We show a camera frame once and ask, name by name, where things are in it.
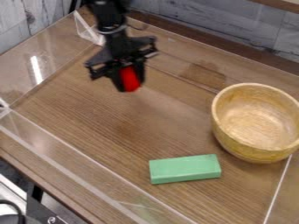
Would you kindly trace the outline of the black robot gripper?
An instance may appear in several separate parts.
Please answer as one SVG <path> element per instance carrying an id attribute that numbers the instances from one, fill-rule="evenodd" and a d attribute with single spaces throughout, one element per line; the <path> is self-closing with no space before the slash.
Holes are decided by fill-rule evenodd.
<path id="1" fill-rule="evenodd" d="M 145 82 L 145 61 L 157 54 L 156 37 L 128 37 L 125 34 L 105 36 L 101 50 L 85 61 L 92 80 L 108 77 L 119 92 L 124 92 L 120 69 L 135 66 L 139 85 Z"/>

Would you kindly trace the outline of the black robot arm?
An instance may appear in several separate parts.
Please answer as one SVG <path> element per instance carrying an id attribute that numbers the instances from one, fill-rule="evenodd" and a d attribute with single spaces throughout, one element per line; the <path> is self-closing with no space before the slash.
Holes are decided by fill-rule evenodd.
<path id="1" fill-rule="evenodd" d="M 119 92 L 135 92 L 145 82 L 145 62 L 157 54 L 156 37 L 127 35 L 129 0 L 87 0 L 105 43 L 85 61 L 89 78 L 111 79 Z"/>

